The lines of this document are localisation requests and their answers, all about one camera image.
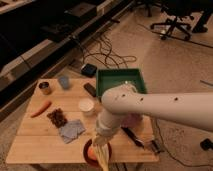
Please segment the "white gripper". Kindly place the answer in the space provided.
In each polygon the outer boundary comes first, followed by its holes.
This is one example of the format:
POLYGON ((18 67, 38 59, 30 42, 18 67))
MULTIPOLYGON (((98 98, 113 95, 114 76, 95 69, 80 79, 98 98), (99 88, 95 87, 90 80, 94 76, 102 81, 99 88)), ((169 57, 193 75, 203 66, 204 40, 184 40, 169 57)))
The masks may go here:
POLYGON ((92 136, 92 144, 94 146, 104 146, 114 137, 116 133, 116 128, 96 125, 92 136))

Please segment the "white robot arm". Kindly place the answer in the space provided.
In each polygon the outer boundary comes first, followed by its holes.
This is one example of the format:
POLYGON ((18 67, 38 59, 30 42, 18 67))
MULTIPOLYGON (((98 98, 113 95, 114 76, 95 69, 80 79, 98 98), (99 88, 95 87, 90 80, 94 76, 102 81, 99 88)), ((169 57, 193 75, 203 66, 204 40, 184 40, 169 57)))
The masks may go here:
POLYGON ((103 146, 128 114, 142 114, 213 132, 213 93, 142 94, 131 84, 106 90, 96 120, 93 144, 103 146))

